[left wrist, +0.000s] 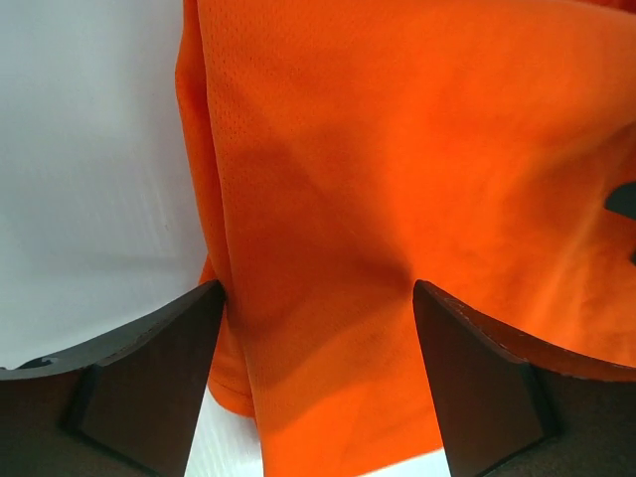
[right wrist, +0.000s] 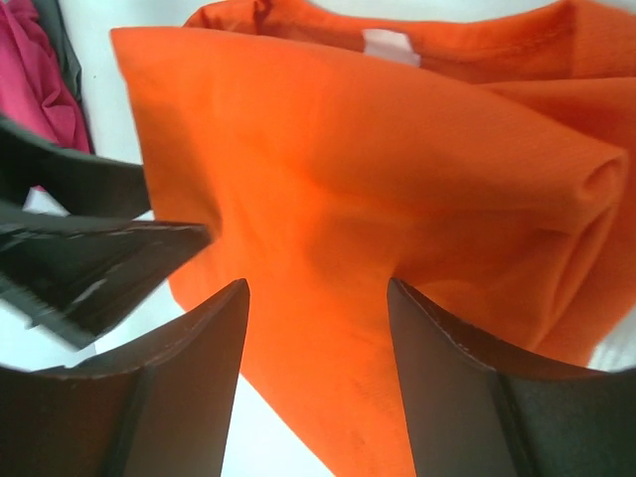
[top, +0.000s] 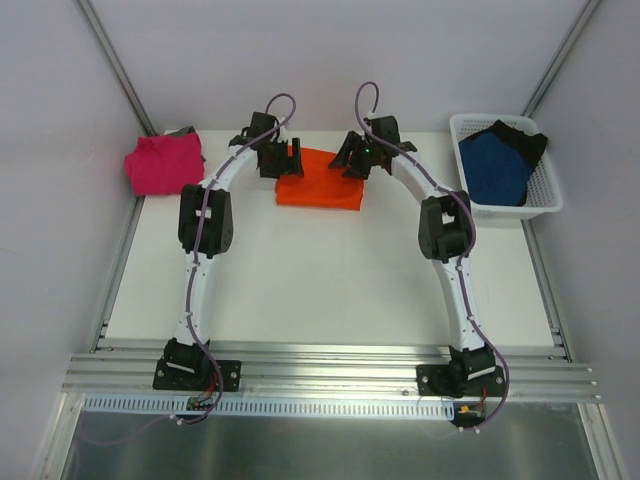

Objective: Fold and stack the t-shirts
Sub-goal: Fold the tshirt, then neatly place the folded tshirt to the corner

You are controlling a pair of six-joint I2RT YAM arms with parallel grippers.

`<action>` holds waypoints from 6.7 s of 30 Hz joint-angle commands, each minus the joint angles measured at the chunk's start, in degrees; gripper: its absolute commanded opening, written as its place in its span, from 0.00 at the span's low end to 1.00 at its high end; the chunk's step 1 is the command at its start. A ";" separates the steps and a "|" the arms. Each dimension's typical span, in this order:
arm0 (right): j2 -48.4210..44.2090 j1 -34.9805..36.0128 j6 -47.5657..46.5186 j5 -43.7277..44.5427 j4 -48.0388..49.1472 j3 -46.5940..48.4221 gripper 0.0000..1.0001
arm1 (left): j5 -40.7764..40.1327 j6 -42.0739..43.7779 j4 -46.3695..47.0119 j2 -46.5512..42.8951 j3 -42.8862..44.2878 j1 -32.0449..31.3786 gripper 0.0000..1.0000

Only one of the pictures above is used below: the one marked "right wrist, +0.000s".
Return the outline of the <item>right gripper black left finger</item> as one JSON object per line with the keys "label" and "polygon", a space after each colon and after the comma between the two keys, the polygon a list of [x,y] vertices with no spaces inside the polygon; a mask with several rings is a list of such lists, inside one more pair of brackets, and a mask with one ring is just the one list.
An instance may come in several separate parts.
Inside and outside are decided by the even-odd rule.
{"label": "right gripper black left finger", "polygon": [[79,365],[1,372],[5,476],[217,476],[239,375],[249,288]]}

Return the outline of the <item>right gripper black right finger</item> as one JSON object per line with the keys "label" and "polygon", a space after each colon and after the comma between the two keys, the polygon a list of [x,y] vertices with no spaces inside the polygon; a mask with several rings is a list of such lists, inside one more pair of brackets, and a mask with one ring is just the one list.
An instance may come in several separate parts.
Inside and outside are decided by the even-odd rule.
{"label": "right gripper black right finger", "polygon": [[635,373],[528,352],[415,288],[388,285],[409,444],[420,476],[631,476]]}

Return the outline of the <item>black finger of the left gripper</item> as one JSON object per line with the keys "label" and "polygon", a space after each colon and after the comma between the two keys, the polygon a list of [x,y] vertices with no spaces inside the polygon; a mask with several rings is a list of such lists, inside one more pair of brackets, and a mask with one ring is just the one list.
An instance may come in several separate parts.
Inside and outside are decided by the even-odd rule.
{"label": "black finger of the left gripper", "polygon": [[55,145],[1,118],[1,199],[43,188],[73,215],[134,219],[151,209],[143,168]]}
{"label": "black finger of the left gripper", "polygon": [[81,349],[211,242],[202,225],[52,216],[1,205],[1,297]]}

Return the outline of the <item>orange t shirt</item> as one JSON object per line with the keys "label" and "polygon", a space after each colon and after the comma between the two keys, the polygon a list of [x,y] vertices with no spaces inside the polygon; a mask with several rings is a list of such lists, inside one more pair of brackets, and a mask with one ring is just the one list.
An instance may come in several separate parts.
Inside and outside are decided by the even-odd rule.
{"label": "orange t shirt", "polygon": [[223,1],[110,34],[154,215],[250,288],[241,370],[338,476],[410,476],[387,285],[586,365],[635,304],[635,16],[475,23]]}

